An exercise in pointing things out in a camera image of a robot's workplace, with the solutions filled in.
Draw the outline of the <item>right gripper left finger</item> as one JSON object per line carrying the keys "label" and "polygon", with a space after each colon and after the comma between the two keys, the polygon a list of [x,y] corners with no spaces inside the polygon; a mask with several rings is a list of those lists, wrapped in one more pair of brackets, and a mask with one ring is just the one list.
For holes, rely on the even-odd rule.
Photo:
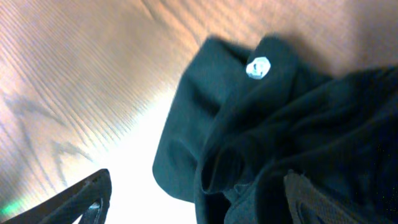
{"label": "right gripper left finger", "polygon": [[3,224],[104,224],[111,193],[109,170],[100,169]]}

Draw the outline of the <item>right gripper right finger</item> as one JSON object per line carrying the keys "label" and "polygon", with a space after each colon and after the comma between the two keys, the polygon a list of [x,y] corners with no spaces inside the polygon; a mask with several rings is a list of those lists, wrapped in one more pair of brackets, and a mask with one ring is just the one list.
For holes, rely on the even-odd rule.
{"label": "right gripper right finger", "polygon": [[362,224],[369,217],[352,201],[290,171],[284,177],[285,196],[294,223]]}

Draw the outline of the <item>black t-shirt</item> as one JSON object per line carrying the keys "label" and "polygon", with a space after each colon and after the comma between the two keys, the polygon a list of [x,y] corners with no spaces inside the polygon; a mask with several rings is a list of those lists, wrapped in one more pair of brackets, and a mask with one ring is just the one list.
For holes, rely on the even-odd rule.
{"label": "black t-shirt", "polygon": [[334,79],[276,36],[251,50],[203,43],[172,102],[152,166],[198,223],[292,223],[298,174],[365,223],[397,222],[397,67]]}

